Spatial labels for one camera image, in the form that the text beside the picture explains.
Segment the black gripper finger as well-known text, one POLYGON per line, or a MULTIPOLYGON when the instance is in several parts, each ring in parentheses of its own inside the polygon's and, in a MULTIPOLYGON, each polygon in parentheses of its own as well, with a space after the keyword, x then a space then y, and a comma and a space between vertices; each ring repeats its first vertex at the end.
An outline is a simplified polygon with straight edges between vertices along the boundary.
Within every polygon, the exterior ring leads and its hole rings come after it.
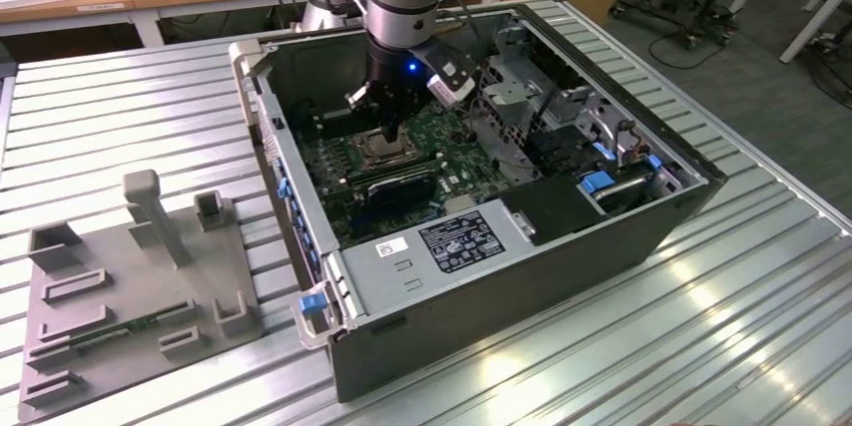
POLYGON ((398 138, 402 123, 414 116, 426 103, 426 95, 422 93, 398 94, 392 108, 392 141, 398 138))
POLYGON ((345 95, 350 110, 374 124, 388 143, 396 140, 396 104, 390 86, 380 81, 365 83, 345 95))

